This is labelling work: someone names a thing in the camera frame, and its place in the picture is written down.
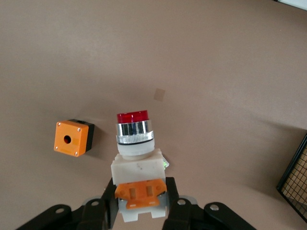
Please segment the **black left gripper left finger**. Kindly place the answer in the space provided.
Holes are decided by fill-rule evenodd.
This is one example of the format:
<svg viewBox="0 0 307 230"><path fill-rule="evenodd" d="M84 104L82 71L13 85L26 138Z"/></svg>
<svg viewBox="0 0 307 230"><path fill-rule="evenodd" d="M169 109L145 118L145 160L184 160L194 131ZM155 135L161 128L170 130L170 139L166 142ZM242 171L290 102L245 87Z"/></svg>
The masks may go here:
<svg viewBox="0 0 307 230"><path fill-rule="evenodd" d="M118 213L116 186L110 179L104 193L86 203L80 222L80 230L112 230Z"/></svg>

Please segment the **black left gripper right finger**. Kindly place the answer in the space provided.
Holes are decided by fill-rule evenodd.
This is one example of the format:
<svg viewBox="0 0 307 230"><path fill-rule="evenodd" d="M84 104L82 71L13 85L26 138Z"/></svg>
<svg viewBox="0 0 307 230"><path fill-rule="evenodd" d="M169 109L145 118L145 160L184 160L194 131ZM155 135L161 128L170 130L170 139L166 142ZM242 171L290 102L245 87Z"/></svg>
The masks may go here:
<svg viewBox="0 0 307 230"><path fill-rule="evenodd" d="M180 196L173 177L166 178L168 216L163 230L204 230L203 210L195 198Z"/></svg>

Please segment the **red push button switch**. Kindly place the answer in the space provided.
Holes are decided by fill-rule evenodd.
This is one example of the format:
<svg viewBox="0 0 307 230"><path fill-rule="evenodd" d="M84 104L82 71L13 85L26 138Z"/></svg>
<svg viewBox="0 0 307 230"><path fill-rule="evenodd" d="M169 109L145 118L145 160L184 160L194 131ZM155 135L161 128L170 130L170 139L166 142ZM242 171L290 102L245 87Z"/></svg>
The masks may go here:
<svg viewBox="0 0 307 230"><path fill-rule="evenodd" d="M155 147L154 131L146 110L117 115L118 154L111 164L115 198L124 222L140 214L166 216L165 162Z"/></svg>

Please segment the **orange button enclosure box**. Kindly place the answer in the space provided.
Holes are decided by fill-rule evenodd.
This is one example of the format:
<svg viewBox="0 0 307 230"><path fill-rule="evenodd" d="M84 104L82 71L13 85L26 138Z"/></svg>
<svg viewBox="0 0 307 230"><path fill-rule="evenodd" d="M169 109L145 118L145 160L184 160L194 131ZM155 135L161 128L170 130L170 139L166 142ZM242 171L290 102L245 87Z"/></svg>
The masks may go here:
<svg viewBox="0 0 307 230"><path fill-rule="evenodd" d="M58 121L54 151L79 157L92 149L95 125L82 120Z"/></svg>

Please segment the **beige tape patch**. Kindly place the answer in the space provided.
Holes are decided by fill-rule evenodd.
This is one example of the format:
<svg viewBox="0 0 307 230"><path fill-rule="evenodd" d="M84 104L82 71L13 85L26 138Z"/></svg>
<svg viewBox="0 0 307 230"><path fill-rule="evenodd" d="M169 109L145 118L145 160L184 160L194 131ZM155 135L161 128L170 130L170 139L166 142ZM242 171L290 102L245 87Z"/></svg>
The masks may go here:
<svg viewBox="0 0 307 230"><path fill-rule="evenodd" d="M154 99L157 101L162 102L165 96L165 90L156 88L155 93L154 93Z"/></svg>

